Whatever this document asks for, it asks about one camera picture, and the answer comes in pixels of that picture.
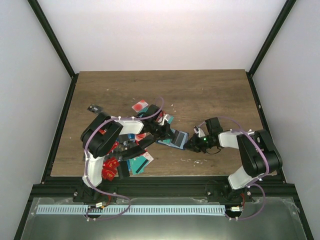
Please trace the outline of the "blue leather card holder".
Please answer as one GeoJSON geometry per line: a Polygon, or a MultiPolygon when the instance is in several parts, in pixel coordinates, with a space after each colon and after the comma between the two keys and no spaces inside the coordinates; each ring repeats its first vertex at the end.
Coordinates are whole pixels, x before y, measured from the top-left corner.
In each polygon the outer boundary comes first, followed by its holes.
{"type": "Polygon", "coordinates": [[[184,145],[187,143],[189,134],[184,131],[179,131],[175,129],[171,129],[173,132],[173,138],[172,139],[164,139],[164,140],[157,140],[156,143],[160,145],[165,145],[171,148],[184,150],[184,145]]]}

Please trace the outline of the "dark grey card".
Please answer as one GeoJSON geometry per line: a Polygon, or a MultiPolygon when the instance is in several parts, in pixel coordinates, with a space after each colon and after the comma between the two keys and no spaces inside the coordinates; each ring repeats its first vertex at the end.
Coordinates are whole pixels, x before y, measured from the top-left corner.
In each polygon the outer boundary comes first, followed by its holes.
{"type": "Polygon", "coordinates": [[[189,134],[184,131],[175,130],[171,144],[178,149],[183,150],[184,144],[188,141],[189,134]]]}

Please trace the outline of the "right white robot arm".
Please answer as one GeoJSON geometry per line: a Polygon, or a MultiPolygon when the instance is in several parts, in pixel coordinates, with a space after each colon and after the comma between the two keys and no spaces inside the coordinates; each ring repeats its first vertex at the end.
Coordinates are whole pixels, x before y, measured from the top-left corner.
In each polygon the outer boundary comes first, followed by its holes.
{"type": "Polygon", "coordinates": [[[251,187],[268,174],[278,171],[283,161],[267,130],[245,131],[240,125],[237,129],[223,130],[219,119],[213,117],[204,121],[207,133],[200,125],[195,126],[193,136],[183,147],[205,154],[213,147],[239,150],[241,167],[228,176],[228,185],[222,188],[223,198],[232,202],[240,196],[240,189],[251,187]]]}

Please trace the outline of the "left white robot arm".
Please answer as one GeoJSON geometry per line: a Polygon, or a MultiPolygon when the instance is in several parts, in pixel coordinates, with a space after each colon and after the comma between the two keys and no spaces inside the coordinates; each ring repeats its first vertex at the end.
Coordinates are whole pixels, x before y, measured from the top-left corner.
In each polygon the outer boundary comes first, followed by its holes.
{"type": "Polygon", "coordinates": [[[154,104],[147,107],[145,112],[134,116],[111,116],[100,112],[80,136],[85,155],[85,167],[82,180],[87,185],[84,195],[89,201],[97,202],[102,196],[101,184],[103,162],[105,156],[112,151],[120,136],[148,135],[133,147],[117,151],[116,155],[122,161],[127,161],[143,155],[146,148],[158,140],[171,140],[174,133],[165,118],[162,107],[154,104]]]}

